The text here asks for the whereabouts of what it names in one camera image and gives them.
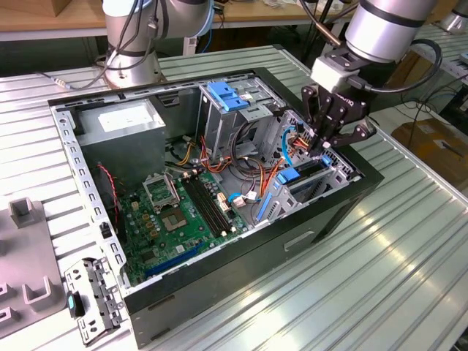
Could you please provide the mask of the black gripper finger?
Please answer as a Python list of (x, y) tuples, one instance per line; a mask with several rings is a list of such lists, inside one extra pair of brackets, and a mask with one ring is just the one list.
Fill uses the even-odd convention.
[(322, 128), (322, 115), (318, 86), (304, 86), (301, 91), (304, 111), (304, 121), (314, 132), (309, 149), (313, 156), (320, 153), (320, 132)]
[(336, 130), (330, 137), (327, 137), (327, 140), (323, 138), (320, 146), (323, 151), (330, 148), (349, 146), (354, 143), (368, 140), (370, 137), (374, 136), (376, 132), (377, 129), (375, 125), (373, 125), (373, 123), (369, 122), (367, 119), (364, 119), (363, 121), (357, 123), (350, 132)]

